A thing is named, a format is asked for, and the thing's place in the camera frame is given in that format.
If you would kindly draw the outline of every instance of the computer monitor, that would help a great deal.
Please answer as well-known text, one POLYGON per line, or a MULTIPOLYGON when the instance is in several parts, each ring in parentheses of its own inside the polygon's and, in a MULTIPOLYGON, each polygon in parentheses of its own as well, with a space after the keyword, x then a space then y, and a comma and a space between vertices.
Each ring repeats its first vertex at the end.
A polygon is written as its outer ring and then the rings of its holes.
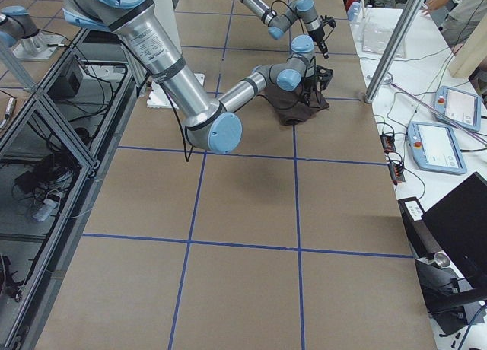
POLYGON ((487 288, 487 181, 473 173, 422 218, 469 283, 487 288))

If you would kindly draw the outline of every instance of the metal frame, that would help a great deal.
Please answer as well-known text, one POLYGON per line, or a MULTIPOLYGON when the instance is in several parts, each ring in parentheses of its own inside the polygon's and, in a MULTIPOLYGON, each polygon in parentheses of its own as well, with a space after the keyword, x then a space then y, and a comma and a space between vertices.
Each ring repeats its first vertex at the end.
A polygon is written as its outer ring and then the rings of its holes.
MULTIPOLYGON (((19 123, 16 127, 16 133, 12 133, 9 136, 10 141, 4 143, 4 150, 3 153, 6 152, 6 148, 11 145, 13 140, 18 136, 23 128, 26 127, 28 120, 37 113, 45 122, 46 126, 53 128, 53 126, 59 125, 59 120, 56 115, 51 114, 51 110, 49 108, 45 108, 45 105, 41 102, 41 100, 36 100, 29 108, 29 113, 23 118, 23 122, 19 123)), ((19 303, 18 308, 13 310, 14 322, 12 323, 11 327, 8 329, 8 335, 5 338, 0 339, 0 343, 3 343, 5 346, 8 346, 14 341, 14 337, 17 335, 18 330, 20 328, 20 324, 24 318, 25 313, 27 312, 27 308, 30 305, 32 300, 33 294, 37 288, 37 285, 43 275, 44 269, 49 262, 49 258, 51 257, 52 252, 55 249, 57 240, 59 239, 60 234, 62 233, 62 229, 65 226, 65 219, 70 214, 74 203, 76 202, 79 192, 81 190, 82 185, 86 177, 92 171, 92 163, 85 158, 84 154, 80 154, 78 151, 78 146, 73 143, 73 141, 69 138, 68 134, 65 132, 64 129, 54 129, 53 131, 56 132, 59 140, 61 140, 66 148, 73 154, 75 159, 78 161, 80 165, 79 175, 77 180, 75 181, 74 186, 70 190, 70 193, 67 195, 65 201, 65 209, 61 212, 59 219, 56 221, 55 226, 53 227, 53 232, 46 243, 45 249, 40 254, 39 260, 36 264, 36 268, 30 278, 28 284, 26 285, 25 289, 23 290, 24 298, 22 302, 19 303)))
POLYGON ((20 82, 27 91, 34 92, 37 89, 36 82, 28 74, 17 57, 15 57, 14 53, 12 53, 3 42, 0 42, 0 61, 5 63, 8 70, 14 74, 18 82, 20 82))
POLYGON ((372 76, 371 83, 369 84, 367 92, 364 96, 365 103, 372 103, 372 101, 374 101, 374 98, 376 97, 377 92, 379 91, 379 88, 393 63, 394 58, 396 57, 397 49, 411 27, 411 24, 418 14, 418 10, 421 8, 423 1, 424 0, 407 1, 406 7, 404 8, 401 17, 397 21, 396 28, 394 28, 394 32, 390 37, 389 43, 384 50, 384 54, 379 61, 379 65, 377 65, 374 76, 372 76))

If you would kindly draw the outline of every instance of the floor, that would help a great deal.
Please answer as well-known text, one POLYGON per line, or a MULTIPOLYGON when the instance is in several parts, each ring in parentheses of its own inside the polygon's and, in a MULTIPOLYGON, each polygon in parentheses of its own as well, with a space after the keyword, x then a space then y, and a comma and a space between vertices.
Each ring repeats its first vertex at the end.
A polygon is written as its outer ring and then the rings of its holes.
MULTIPOLYGON (((186 163, 141 98, 36 349, 434 348, 342 0, 315 1, 330 109, 280 126, 256 98, 232 154, 186 163)), ((291 40, 232 0, 180 0, 177 23, 212 96, 291 40)))

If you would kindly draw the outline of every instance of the metal pole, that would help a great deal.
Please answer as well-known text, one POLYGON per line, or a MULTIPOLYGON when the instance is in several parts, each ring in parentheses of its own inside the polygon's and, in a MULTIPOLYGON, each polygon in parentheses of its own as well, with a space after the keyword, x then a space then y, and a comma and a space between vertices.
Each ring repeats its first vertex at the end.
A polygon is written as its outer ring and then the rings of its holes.
POLYGON ((36 83, 31 76, 25 71, 25 68, 18 61, 14 53, 3 43, 0 42, 0 61, 3 61, 8 70, 14 74, 22 86, 29 92, 36 90, 36 83))
POLYGON ((367 92, 365 93, 365 103, 371 103, 377 95, 380 85, 382 84, 386 73, 389 71, 390 65, 393 63, 393 60, 396 57, 397 49, 408 32, 409 27, 411 27, 411 24, 418 14, 418 10, 423 4, 423 1, 424 0, 408 0, 406 3, 406 7, 404 8, 401 17, 397 21, 396 28, 390 37, 389 43, 384 50, 384 54, 379 61, 379 65, 377 66, 371 83, 369 84, 367 92))

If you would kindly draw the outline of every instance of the dark fabric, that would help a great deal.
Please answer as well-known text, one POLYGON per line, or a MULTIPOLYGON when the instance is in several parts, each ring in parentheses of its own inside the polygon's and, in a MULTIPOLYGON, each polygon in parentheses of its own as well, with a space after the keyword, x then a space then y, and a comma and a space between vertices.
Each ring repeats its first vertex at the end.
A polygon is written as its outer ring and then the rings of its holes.
POLYGON ((309 106, 302 101, 298 101, 300 96, 302 97, 301 92, 301 85, 294 91, 284 91, 274 84, 264 90, 266 99, 274 107, 282 125, 292 126, 306 122, 320 110, 329 108, 325 97, 319 93, 313 92, 310 94, 309 106))

